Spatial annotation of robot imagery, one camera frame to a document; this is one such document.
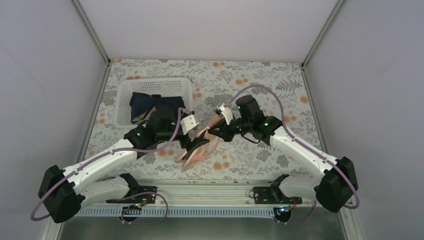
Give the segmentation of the pink floral mesh laundry bag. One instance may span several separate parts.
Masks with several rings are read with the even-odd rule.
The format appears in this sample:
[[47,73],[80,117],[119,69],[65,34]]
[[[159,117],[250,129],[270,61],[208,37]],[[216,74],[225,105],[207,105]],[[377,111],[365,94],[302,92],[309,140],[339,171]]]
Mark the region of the pink floral mesh laundry bag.
[[[206,127],[199,130],[195,135],[195,138],[204,138],[208,139],[208,130],[213,125],[217,124],[219,117],[215,114],[214,117],[208,122]],[[176,160],[176,163],[183,163],[182,169],[186,171],[188,168],[192,167],[198,162],[201,162],[207,159],[219,146],[221,140],[209,141],[208,144],[205,144],[198,149],[192,151],[190,148],[185,150]]]

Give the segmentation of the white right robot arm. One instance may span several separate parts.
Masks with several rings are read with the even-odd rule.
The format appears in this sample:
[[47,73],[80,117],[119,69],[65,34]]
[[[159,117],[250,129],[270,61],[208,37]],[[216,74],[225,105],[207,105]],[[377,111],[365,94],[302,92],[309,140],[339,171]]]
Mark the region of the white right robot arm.
[[311,174],[311,179],[306,180],[280,175],[270,185],[274,202],[282,204],[292,197],[306,198],[332,213],[343,207],[359,207],[358,181],[349,158],[336,158],[297,137],[279,118],[265,116],[251,95],[242,96],[235,103],[240,117],[235,118],[231,109],[222,104],[215,110],[222,119],[208,130],[210,134],[225,142],[231,142],[236,135],[251,134],[257,142],[293,157]]

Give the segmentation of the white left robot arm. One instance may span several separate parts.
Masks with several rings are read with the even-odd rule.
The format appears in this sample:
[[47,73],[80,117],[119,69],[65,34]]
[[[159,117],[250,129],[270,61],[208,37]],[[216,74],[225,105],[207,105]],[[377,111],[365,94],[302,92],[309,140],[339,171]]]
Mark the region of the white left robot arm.
[[65,168],[49,167],[44,172],[38,190],[40,201],[31,212],[31,220],[38,220],[35,213],[40,206],[48,212],[43,219],[50,217],[55,223],[63,223],[83,207],[109,200],[134,202],[139,197],[140,185],[131,174],[123,173],[103,181],[100,178],[147,154],[161,151],[158,145],[166,148],[174,141],[185,150],[180,159],[190,162],[197,150],[210,143],[206,129],[190,138],[189,131],[198,125],[194,112],[160,106],[101,153]]

